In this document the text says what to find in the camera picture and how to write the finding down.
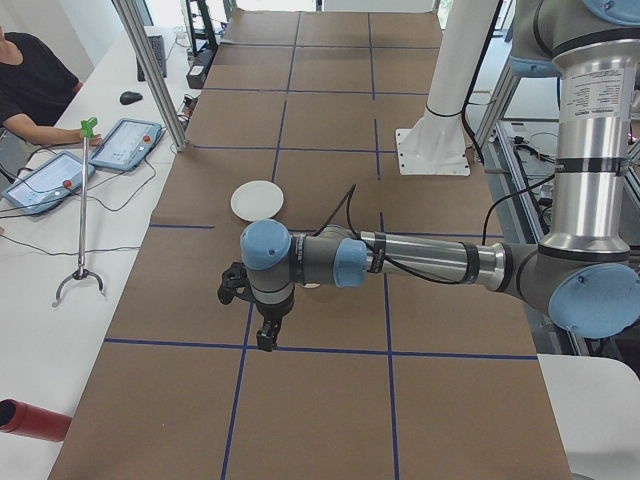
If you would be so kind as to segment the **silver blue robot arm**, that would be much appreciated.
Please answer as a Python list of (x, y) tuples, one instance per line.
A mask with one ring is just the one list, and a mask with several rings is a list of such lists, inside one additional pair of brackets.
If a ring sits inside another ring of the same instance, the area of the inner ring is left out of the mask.
[(524, 1), (516, 8), (511, 64), (523, 76), (561, 79), (551, 223), (535, 244), (426, 240), (352, 225), (293, 233), (274, 220), (250, 224), (241, 261), (224, 275), (262, 315), (257, 345), (277, 345), (294, 288), (358, 287), (367, 274), (403, 273), (441, 285), (481, 284), (523, 301), (589, 339), (639, 319), (639, 275), (619, 234), (624, 132), (639, 60), (635, 1)]

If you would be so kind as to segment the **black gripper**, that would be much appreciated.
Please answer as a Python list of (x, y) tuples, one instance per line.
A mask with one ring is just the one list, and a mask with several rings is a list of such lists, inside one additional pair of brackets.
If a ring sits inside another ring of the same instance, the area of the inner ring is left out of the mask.
[(292, 310), (293, 300), (287, 299), (277, 304), (257, 304), (263, 317), (263, 325), (256, 333), (257, 346), (262, 351), (272, 352), (277, 348), (277, 339), (283, 318)]

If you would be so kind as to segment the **person's hand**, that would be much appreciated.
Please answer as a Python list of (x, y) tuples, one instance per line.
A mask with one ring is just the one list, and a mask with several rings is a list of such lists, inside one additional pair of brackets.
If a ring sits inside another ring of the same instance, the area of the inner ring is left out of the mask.
[(94, 133), (92, 136), (87, 137), (84, 134), (84, 131), (80, 130), (79, 135), (80, 135), (80, 142), (83, 143), (85, 140), (87, 140), (91, 147), (99, 147), (103, 143), (103, 137), (100, 133)]

